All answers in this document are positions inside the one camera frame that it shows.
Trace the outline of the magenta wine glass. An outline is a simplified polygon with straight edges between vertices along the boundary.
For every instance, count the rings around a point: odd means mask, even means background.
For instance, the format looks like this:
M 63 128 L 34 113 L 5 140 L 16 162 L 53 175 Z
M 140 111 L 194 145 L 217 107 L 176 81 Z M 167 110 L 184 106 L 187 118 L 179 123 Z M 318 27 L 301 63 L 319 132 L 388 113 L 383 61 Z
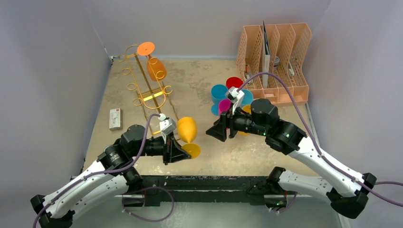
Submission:
M 232 102 L 230 99 L 221 100 L 218 105 L 218 114 L 228 111 L 230 109 L 231 105 L 232 105 Z

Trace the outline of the yellow wine glass back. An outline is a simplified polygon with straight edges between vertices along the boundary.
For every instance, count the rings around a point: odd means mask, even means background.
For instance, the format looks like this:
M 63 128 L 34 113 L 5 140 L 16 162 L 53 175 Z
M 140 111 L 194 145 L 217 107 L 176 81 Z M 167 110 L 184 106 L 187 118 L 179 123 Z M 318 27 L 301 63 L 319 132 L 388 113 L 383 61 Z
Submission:
M 177 123 L 177 130 L 180 140 L 184 142 L 181 149 L 187 152 L 191 159 L 197 158 L 201 149 L 199 145 L 193 143 L 198 134 L 196 121 L 191 117 L 183 117 Z

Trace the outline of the yellow wine glass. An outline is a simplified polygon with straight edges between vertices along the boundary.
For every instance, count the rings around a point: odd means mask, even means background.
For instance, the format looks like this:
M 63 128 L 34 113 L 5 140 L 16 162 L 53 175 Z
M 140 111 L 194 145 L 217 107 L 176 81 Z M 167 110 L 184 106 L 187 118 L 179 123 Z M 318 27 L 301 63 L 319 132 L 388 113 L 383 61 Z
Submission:
M 191 117 L 183 117 L 177 123 L 177 130 L 180 140 L 184 142 L 181 149 L 187 152 L 191 159 L 197 158 L 201 149 L 199 145 L 193 143 L 198 134 L 196 121 Z
M 243 107 L 242 107 L 242 110 L 245 111 L 245 112 L 248 113 L 248 114 L 251 114 L 251 107 L 250 107 L 250 104 L 243 106 Z M 242 136 L 247 136 L 247 135 L 249 135 L 249 133 L 245 133 L 245 132 L 242 132 L 242 131 L 238 131 L 238 134 L 240 134 L 240 135 L 242 135 Z

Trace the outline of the light blue wine glass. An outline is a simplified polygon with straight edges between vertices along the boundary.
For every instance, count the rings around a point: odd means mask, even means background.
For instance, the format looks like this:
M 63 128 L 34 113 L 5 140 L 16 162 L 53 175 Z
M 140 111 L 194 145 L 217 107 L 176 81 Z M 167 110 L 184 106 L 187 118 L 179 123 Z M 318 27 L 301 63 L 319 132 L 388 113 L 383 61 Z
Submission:
M 241 107 L 251 104 L 254 99 L 253 93 L 250 90 L 242 89 L 242 92 L 244 93 L 244 96 L 241 102 Z

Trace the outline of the red wine glass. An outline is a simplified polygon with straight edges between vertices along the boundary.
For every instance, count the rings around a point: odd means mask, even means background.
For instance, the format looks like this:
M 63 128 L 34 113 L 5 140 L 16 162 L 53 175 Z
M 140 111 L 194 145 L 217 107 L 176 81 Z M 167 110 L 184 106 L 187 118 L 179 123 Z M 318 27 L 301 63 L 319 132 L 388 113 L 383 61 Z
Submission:
M 230 89 L 230 88 L 232 88 L 232 87 L 234 87 L 234 88 L 240 88 L 240 86 L 241 86 L 242 84 L 243 84 L 242 79 L 233 76 L 233 77 L 229 77 L 229 78 L 226 80 L 225 86 L 226 86 L 228 89 Z

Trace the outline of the orange wine glass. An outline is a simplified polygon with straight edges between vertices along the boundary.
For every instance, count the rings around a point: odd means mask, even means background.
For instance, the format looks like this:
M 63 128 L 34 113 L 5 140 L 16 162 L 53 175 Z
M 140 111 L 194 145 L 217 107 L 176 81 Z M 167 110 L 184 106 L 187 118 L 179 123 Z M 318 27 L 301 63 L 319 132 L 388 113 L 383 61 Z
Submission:
M 146 57 L 146 68 L 150 78 L 153 81 L 161 81 L 167 76 L 167 70 L 161 60 L 156 57 L 152 57 L 154 50 L 155 44 L 148 41 L 138 46 L 137 54 Z

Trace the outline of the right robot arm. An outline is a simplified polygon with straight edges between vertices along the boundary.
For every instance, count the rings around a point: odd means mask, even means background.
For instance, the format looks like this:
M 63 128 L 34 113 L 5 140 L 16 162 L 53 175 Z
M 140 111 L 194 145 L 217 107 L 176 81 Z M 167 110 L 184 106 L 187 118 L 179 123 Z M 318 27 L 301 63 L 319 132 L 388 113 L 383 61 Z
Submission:
M 293 123 L 280 119 L 278 108 L 269 100 L 254 100 L 250 113 L 241 108 L 222 112 L 206 134 L 224 142 L 239 131 L 264 136 L 271 149 L 300 161 L 318 174 L 309 177 L 275 167 L 267 178 L 270 192 L 292 191 L 321 199 L 349 219 L 357 218 L 365 209 L 376 177 L 354 171 L 328 153 L 318 152 L 315 140 Z

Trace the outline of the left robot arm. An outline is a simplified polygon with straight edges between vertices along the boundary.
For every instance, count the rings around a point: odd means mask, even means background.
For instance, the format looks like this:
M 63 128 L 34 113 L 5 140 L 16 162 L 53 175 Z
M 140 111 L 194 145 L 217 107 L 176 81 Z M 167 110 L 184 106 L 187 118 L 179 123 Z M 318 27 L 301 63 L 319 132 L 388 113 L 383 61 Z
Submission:
M 49 195 L 36 195 L 30 202 L 37 216 L 33 227 L 68 228 L 80 212 L 119 194 L 137 194 L 143 178 L 134 168 L 140 156 L 162 156 L 165 164 L 191 159 L 194 155 L 176 141 L 173 133 L 146 138 L 147 129 L 132 125 L 106 147 L 86 170 Z

